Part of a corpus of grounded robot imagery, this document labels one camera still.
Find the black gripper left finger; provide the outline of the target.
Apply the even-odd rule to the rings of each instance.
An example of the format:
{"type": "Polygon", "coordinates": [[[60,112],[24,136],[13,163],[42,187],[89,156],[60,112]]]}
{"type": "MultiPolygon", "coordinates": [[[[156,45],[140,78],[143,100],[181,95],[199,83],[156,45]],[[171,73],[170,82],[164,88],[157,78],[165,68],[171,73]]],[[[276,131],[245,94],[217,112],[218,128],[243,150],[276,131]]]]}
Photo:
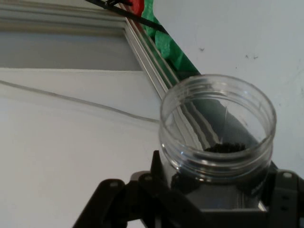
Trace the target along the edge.
{"type": "Polygon", "coordinates": [[[200,228],[201,213],[179,191],[162,179],[159,151],[154,151],[151,169],[136,180],[102,181],[80,216],[75,228],[125,228],[141,220],[147,228],[200,228]]]}

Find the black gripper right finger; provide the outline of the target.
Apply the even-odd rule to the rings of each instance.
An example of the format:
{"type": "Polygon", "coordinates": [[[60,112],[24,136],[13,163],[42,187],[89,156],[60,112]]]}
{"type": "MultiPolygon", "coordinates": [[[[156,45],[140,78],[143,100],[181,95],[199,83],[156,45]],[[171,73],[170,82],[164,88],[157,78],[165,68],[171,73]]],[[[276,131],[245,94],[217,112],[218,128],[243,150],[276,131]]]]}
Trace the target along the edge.
{"type": "Polygon", "coordinates": [[[302,228],[304,226],[304,180],[290,170],[270,170],[262,194],[266,208],[264,228],[302,228]]]}

